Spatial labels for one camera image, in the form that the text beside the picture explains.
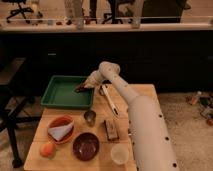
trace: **white cup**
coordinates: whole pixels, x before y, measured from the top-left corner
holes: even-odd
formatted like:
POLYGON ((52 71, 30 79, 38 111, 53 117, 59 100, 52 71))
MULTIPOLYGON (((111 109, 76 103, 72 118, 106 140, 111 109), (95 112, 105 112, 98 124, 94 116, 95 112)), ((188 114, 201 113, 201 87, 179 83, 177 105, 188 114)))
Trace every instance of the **white cup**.
POLYGON ((111 158, 118 164, 125 164, 129 160, 129 149, 125 144, 116 144, 111 149, 111 158))

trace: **white napkin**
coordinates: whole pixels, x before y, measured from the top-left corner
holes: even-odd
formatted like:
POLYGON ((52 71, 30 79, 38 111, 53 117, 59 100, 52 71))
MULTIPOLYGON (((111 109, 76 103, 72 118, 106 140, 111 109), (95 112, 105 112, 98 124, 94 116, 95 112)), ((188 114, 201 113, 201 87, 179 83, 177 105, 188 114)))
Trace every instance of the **white napkin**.
POLYGON ((48 128, 47 131, 56 141, 60 141, 65 135, 68 134, 68 132, 70 132, 73 126, 74 121, 67 125, 48 128))

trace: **small metal cup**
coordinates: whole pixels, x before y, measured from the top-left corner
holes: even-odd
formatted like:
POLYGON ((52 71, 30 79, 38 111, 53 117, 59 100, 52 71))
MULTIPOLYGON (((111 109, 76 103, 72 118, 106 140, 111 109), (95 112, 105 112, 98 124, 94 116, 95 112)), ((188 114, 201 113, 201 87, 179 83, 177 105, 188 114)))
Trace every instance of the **small metal cup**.
POLYGON ((87 110, 84 113, 84 119, 86 120, 87 125, 94 126, 95 125, 96 113, 93 110, 87 110))

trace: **wooden block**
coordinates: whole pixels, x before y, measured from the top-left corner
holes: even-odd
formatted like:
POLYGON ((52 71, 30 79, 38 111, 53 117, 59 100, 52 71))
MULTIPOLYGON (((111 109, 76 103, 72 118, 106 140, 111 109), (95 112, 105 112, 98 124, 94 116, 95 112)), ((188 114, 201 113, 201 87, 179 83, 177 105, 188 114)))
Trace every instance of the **wooden block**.
POLYGON ((113 140, 119 139, 118 132, 117 132, 114 120, 111 119, 111 118, 110 119, 105 119, 104 120, 104 124, 105 124, 105 127, 106 127, 107 139, 109 141, 113 141, 113 140))

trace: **black cabinet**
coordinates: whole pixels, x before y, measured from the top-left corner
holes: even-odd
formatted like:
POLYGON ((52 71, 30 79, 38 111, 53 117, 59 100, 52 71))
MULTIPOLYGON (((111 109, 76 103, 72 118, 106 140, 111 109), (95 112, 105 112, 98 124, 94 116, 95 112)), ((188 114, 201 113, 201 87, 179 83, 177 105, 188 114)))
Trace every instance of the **black cabinet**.
POLYGON ((118 63, 129 83, 153 83, 158 91, 213 87, 213 31, 10 33, 0 39, 10 55, 27 58, 40 93, 52 75, 89 75, 103 60, 118 63))

